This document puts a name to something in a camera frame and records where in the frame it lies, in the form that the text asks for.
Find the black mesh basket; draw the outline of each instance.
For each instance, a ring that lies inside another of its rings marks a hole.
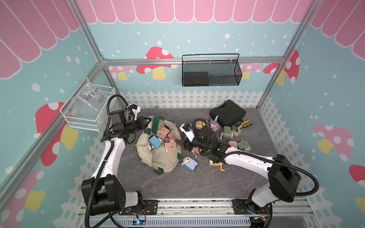
[[[239,54],[183,55],[182,86],[239,85],[242,72]]]

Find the metal rail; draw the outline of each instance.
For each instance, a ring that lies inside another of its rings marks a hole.
[[[280,74],[283,72],[284,68],[287,66],[287,63],[289,62],[291,56],[293,55],[296,47],[298,46],[300,40],[304,36],[305,32],[308,30],[309,26],[311,25],[311,22],[321,7],[324,0],[312,0],[310,6],[308,7],[305,16],[302,20],[302,22],[299,24],[297,30],[295,31],[295,35],[293,36],[292,40],[290,41],[290,45],[288,46],[285,54],[284,54],[284,61],[278,66],[277,70],[275,71],[273,77],[271,78],[268,86],[265,89],[264,94],[262,95],[257,108],[260,109],[262,105],[264,104],[266,98],[271,93],[272,89],[274,88],[274,85],[276,81],[278,80]]]

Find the black cable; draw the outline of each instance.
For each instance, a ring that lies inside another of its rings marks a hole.
[[[108,129],[109,129],[109,124],[110,124],[110,111],[109,111],[109,106],[110,106],[110,102],[112,101],[112,99],[114,97],[120,97],[124,103],[126,104],[126,106],[128,106],[128,103],[127,101],[124,99],[124,97],[122,95],[119,95],[119,94],[114,94],[113,96],[111,96],[109,99],[108,99],[108,102],[107,102],[107,116],[108,116],[108,122],[107,122],[107,127],[105,128],[105,131],[104,131],[104,134],[103,134],[103,138],[106,136],[106,134],[108,133]]]
[[[132,143],[136,140],[136,135],[137,135],[137,134],[134,132],[134,139],[133,139],[131,142],[128,142],[128,140],[127,140],[127,143],[128,143],[128,144],[132,144]]]
[[[104,158],[104,161],[101,163],[101,166],[100,166],[100,169],[99,171],[97,172],[97,175],[95,177],[95,180],[92,184],[92,187],[91,187],[91,191],[90,191],[90,195],[89,195],[89,199],[86,203],[86,211],[85,211],[85,227],[86,228],[97,228],[99,227],[101,224],[103,224],[109,217],[110,215],[107,215],[105,218],[103,218],[98,224],[96,224],[95,226],[93,227],[90,227],[90,212],[91,212],[91,203],[92,203],[92,199],[95,195],[95,191],[96,191],[96,188],[97,188],[97,185],[99,183],[99,179],[100,179],[100,176],[101,176],[101,173],[104,169],[104,166],[110,156],[110,154],[112,153],[112,150],[113,150],[113,147],[114,147],[114,141],[111,140],[110,141],[111,145],[110,145],[110,148],[109,148],[109,151],[108,153],[105,155],[105,158]]]
[[[270,203],[270,217],[269,217],[269,221],[268,223],[264,226],[264,228],[268,228],[270,223],[271,223],[271,220],[273,218],[273,203],[271,202]]]
[[[312,194],[316,193],[319,190],[319,182],[318,182],[317,178],[315,178],[315,176],[313,176],[310,172],[305,171],[304,169],[298,168],[298,167],[293,166],[293,165],[287,165],[287,164],[284,164],[284,163],[281,163],[281,162],[276,162],[276,161],[268,160],[266,158],[263,158],[263,157],[260,157],[260,156],[257,156],[257,155],[251,154],[251,153],[247,153],[247,152],[244,152],[244,151],[237,151],[237,152],[227,153],[227,154],[225,154],[219,160],[219,162],[222,162],[226,157],[228,157],[229,155],[232,155],[232,154],[238,154],[238,155],[239,154],[243,154],[243,155],[247,155],[247,156],[250,156],[250,157],[259,159],[261,161],[267,162],[267,163],[271,163],[271,164],[274,164],[274,165],[280,165],[280,166],[284,166],[284,167],[287,167],[287,168],[294,169],[294,170],[299,171],[299,172],[307,175],[308,177],[310,177],[313,180],[313,182],[314,182],[313,189],[310,190],[310,191],[307,191],[307,192],[296,192],[295,193],[296,196],[309,196],[309,195],[312,195]]]

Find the white wire basket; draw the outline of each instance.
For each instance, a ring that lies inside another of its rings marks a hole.
[[[97,86],[100,91],[103,91],[106,95],[108,95],[106,102],[99,111],[87,103],[80,101],[79,99],[74,99],[75,95],[77,95],[87,84]],[[115,89],[113,87],[92,84],[89,82],[88,78],[85,78],[75,90],[75,92],[70,96],[70,98],[68,98],[66,103],[62,106],[60,112],[62,113],[69,127],[101,131],[103,128],[105,128],[108,120],[106,110],[107,102],[114,94]],[[113,99],[110,107],[114,106],[115,100],[116,99]]]

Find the metal bracket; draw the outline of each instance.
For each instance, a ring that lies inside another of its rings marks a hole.
[[[143,200],[145,202],[146,210],[143,215],[157,215],[158,200]],[[130,210],[125,210],[119,215],[134,215]]]

